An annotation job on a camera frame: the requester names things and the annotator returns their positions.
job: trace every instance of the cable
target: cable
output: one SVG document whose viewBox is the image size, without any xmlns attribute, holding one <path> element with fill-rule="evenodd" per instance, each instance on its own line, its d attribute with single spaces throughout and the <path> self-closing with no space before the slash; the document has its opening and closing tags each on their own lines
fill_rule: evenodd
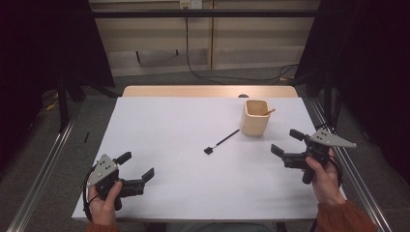
<svg viewBox="0 0 410 232">
<path fill-rule="evenodd" d="M 340 162 L 334 157 L 331 157 L 329 159 L 329 162 L 336 168 L 336 171 L 337 171 L 337 184 L 340 187 L 341 184 L 342 184 L 341 177 L 342 177 L 342 174 L 343 174 L 342 170 L 341 170 Z"/>
<path fill-rule="evenodd" d="M 294 68 L 294 67 L 296 67 L 296 66 L 299 65 L 299 64 L 292 64 L 292 65 L 282 66 L 282 67 L 280 68 L 279 75 L 274 76 L 274 77 L 269 77 L 269 78 L 262 78 L 262 79 L 246 78 L 246 77 L 237 77 L 237 76 L 225 76 L 225 75 L 209 75 L 209 76 L 206 76 L 206 75 L 198 74 L 198 73 L 194 72 L 193 69 L 192 69 L 191 66 L 190 66 L 190 57 L 189 57 L 189 54 L 188 54 L 188 51 L 189 51 L 188 31 L 189 31 L 189 30 L 188 30 L 188 18 L 187 18 L 187 17 L 185 18 L 185 24 L 186 24 L 186 53 L 187 53 L 188 67 L 189 67 L 189 69 L 190 69 L 190 72 L 191 72 L 192 74 L 194 74 L 196 77 L 200 78 L 200 79 L 205 79 L 205 80 L 208 80 L 208 81 L 212 81 L 212 82 L 215 82 L 215 83 L 221 84 L 221 85 L 225 85 L 225 83 L 222 83 L 222 82 L 219 82 L 219 81 L 216 81 L 216 80 L 213 80 L 213 79 L 209 79 L 209 78 L 225 78 L 225 79 L 238 79 L 238 80 L 251 80 L 251 81 L 275 80 L 275 82 L 272 83 L 272 85 L 275 85 L 276 83 L 279 82 L 279 79 L 280 79 L 284 74 L 288 73 L 290 70 L 292 70 L 292 68 Z"/>
<path fill-rule="evenodd" d="M 89 202 L 87 201 L 87 181 L 90 178 L 91 173 L 96 169 L 96 165 L 90 168 L 88 171 L 87 175 L 85 175 L 84 181 L 82 183 L 82 202 L 84 205 L 83 211 L 85 212 L 85 216 L 88 218 L 88 220 L 93 221 L 93 216 L 91 215 L 90 211 L 90 203 L 92 200 L 94 200 L 97 196 L 95 196 L 93 199 L 91 199 Z"/>
</svg>

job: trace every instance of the beige cup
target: beige cup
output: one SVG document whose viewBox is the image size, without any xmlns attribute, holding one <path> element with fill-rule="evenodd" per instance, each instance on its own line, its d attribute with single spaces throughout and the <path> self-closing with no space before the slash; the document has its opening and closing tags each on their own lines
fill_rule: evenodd
<svg viewBox="0 0 410 232">
<path fill-rule="evenodd" d="M 241 119 L 241 132 L 248 136 L 261 136 L 268 125 L 270 114 L 262 116 L 269 111 L 269 105 L 262 100 L 247 100 Z"/>
</svg>

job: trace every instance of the human hand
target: human hand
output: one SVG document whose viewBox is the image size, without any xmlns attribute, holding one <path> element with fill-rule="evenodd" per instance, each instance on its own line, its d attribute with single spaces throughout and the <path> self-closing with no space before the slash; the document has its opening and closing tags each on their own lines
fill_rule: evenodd
<svg viewBox="0 0 410 232">
<path fill-rule="evenodd" d="M 88 189 L 88 200 L 95 198 L 90 202 L 90 210 L 93 216 L 93 223 L 100 225 L 112 225 L 115 223 L 115 198 L 121 191 L 122 182 L 117 182 L 112 186 L 105 200 L 96 197 L 99 193 L 95 186 Z"/>
<path fill-rule="evenodd" d="M 334 157 L 332 149 L 329 151 L 331 158 Z M 314 194 L 320 203 L 327 205 L 343 204 L 346 200 L 340 193 L 337 182 L 337 170 L 333 164 L 328 162 L 325 167 L 316 161 L 316 159 L 307 157 L 307 165 L 315 172 L 311 182 Z"/>
</svg>

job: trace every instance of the white paper sheet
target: white paper sheet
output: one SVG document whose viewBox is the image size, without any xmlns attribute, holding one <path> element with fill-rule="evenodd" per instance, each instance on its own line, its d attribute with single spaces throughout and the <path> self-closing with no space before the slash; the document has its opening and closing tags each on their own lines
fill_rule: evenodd
<svg viewBox="0 0 410 232">
<path fill-rule="evenodd" d="M 274 143 L 300 153 L 304 142 L 290 129 L 313 134 L 302 99 L 262 99 L 276 109 L 261 137 L 238 132 L 246 99 L 120 98 L 96 156 L 132 158 L 120 166 L 120 178 L 140 179 L 151 167 L 155 177 L 140 196 L 122 198 L 121 219 L 276 220 L 315 218 L 317 200 L 303 172 L 284 168 L 271 153 Z M 85 219 L 82 198 L 73 218 Z"/>
</svg>

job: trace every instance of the person's arm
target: person's arm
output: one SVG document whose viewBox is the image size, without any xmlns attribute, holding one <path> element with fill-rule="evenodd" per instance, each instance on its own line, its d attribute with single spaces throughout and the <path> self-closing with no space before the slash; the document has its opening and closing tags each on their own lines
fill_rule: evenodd
<svg viewBox="0 0 410 232">
<path fill-rule="evenodd" d="M 108 196 L 103 201 L 99 197 L 96 187 L 91 187 L 88 190 L 88 200 L 90 202 L 90 210 L 93 216 L 93 221 L 87 226 L 86 232 L 119 232 L 120 230 L 115 225 L 115 198 L 121 191 L 122 182 L 117 182 L 109 191 Z"/>
<path fill-rule="evenodd" d="M 343 198 L 338 187 L 337 170 L 331 163 L 323 168 L 311 157 L 307 157 L 306 162 L 315 171 L 312 186 L 319 201 L 317 232 L 377 231 L 376 225 L 367 214 Z"/>
</svg>

